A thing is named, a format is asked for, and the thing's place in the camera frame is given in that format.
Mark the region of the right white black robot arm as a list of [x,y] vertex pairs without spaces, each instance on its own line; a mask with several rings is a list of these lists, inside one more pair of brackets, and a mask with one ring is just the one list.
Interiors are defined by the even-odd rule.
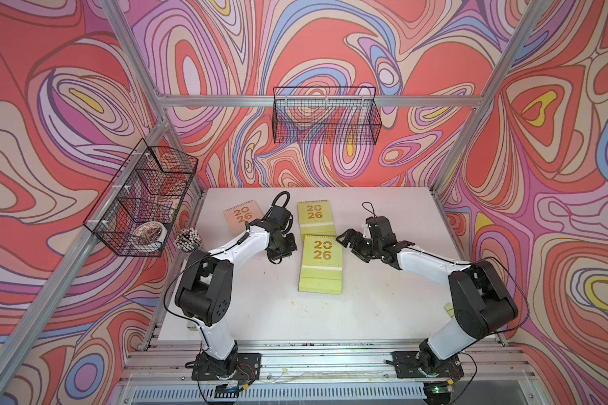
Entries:
[[439,373],[460,351],[518,317],[518,307],[491,262],[456,261],[400,241],[383,216],[367,218],[362,232],[348,229],[336,241],[364,263],[378,260],[449,290],[454,317],[421,343],[413,361],[426,375]]

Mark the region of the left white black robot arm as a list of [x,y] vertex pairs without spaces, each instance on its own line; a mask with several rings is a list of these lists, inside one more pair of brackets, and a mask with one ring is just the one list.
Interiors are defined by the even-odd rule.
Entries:
[[182,317],[199,327],[209,358],[224,361],[236,351],[225,321],[235,270],[259,253],[274,265],[291,256],[297,250],[292,223],[287,207],[272,204],[267,214],[245,224],[245,231],[228,243],[190,256],[173,300]]

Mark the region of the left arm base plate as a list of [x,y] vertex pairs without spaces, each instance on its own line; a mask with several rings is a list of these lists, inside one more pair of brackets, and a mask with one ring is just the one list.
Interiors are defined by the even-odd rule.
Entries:
[[193,381],[256,381],[260,378],[262,354],[232,352],[218,360],[206,353],[198,354],[192,367]]

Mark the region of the tape roll in basket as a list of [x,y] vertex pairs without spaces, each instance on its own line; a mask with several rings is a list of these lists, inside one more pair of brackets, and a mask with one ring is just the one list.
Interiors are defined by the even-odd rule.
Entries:
[[150,221],[140,225],[131,237],[133,246],[139,251],[152,252],[161,248],[167,229],[164,224]]

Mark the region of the pink 2026 calendar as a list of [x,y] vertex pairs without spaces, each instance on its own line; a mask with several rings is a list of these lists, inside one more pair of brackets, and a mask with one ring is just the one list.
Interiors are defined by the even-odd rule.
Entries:
[[246,201],[224,211],[224,218],[234,236],[245,230],[246,223],[262,217],[263,212],[254,200]]

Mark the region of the aluminium front rail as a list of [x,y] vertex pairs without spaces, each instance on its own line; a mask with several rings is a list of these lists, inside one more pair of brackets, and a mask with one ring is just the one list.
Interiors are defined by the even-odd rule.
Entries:
[[521,349],[476,344],[451,371],[400,378],[392,354],[413,341],[349,344],[244,342],[261,354],[259,375],[238,394],[221,381],[194,381],[185,364],[196,350],[160,345],[135,353],[113,404],[548,404],[547,391]]

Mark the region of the small yellow sticky note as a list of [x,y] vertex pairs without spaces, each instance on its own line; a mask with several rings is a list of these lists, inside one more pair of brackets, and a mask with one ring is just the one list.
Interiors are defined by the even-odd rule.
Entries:
[[454,306],[452,304],[445,305],[444,310],[451,318],[455,317]]

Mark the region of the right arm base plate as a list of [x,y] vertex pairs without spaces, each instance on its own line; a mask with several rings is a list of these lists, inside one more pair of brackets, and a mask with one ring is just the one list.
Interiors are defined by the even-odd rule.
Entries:
[[396,376],[405,378],[431,378],[458,381],[464,371],[457,354],[449,359],[436,359],[430,352],[395,351],[386,364],[395,368]]

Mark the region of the green calendar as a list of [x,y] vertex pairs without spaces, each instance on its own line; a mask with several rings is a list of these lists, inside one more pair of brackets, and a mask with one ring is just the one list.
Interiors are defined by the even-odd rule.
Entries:
[[341,295],[343,251],[334,236],[305,235],[298,290]]
[[329,200],[302,201],[297,204],[302,239],[305,236],[336,236],[333,211]]

